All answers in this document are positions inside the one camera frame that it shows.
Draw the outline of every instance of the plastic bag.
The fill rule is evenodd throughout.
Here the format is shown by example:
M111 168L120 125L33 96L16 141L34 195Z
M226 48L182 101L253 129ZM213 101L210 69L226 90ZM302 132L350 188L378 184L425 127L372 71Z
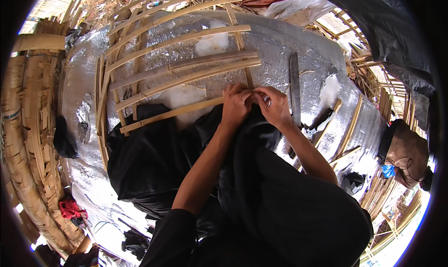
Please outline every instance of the plastic bag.
M384 174L385 178L393 177L395 175L394 169L395 169L394 165L384 165L384 166L381 166L381 170L383 171L383 174Z

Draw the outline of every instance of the bamboo wall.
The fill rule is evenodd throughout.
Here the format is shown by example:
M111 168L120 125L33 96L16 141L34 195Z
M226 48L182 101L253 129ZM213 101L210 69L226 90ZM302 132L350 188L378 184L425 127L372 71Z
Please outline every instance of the bamboo wall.
M67 30L64 24L44 20L36 32L65 35ZM48 244L67 258L84 232L59 210L64 189L53 147L52 112L58 59L54 50L29 50L10 58L1 91L3 154L24 211Z

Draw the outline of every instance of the black clothing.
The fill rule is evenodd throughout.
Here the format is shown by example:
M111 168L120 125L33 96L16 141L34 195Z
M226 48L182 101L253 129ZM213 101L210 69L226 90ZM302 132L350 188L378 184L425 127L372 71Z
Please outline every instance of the black clothing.
M204 238L196 247L195 223L194 215L181 209L158 220L140 267L291 265L266 243L234 233Z
M138 107L140 120L145 118L143 116L154 115L157 109L159 113L166 111L162 105ZM149 215L159 218L167 215L174 192L221 122L222 107L216 106L180 135L175 131L174 120L166 119L141 127L131 132L130 137L116 136L119 147L112 150L108 173L119 198L126 197ZM198 216L197 230L206 231L208 235L228 236L229 225L234 225L236 230L231 228L234 230L233 236L221 239L229 248L239 244L241 237L247 237L251 239L249 241L261 242L261 246L271 247L268 251L276 254L272 257L276 261L287 259L295 266L325 264L351 267L373 236L370 216L341 188L299 173L272 152L280 136L277 128L263 117L260 108L253 105L252 111L233 136L221 167L217 185L219 205L216 198L209 197ZM185 218L184 225L194 223L194 218ZM158 221L155 234L167 241L175 238L173 233L176 227L183 224L172 221L169 218ZM194 230L189 233L196 237ZM155 247L158 241L153 238L147 255L149 259L143 258L143 262L151 262L153 266L155 259L151 258L157 258L155 265L166 262L170 266L170 258L177 258L181 261L173 262L173 265L187 264L194 260L183 255L189 254L186 250L194 248L191 237L189 234L173 246L162 242L160 245L167 246L167 250ZM178 245L182 245L184 250L180 250ZM210 251L204 255L212 254L213 245L208 249ZM220 246L219 249L225 250L226 247ZM268 254L262 248L254 249ZM250 254L255 251L244 253L254 260ZM231 254L236 258L234 261L241 261L241 254ZM212 256L210 260L220 257ZM194 266L200 266L204 260L199 258L198 265Z

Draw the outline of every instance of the right hand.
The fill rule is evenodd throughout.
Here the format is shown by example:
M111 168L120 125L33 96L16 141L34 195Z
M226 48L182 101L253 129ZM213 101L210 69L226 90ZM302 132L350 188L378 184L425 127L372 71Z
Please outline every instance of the right hand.
M269 86L256 88L254 97L267 122L280 131L294 125L289 113L288 96Z

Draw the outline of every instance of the left hand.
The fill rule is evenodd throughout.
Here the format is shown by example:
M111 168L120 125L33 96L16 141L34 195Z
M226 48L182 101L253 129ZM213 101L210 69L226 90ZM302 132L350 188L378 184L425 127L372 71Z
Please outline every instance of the left hand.
M242 83L229 84L223 90L224 107L221 123L229 128L238 128L252 110L252 90Z

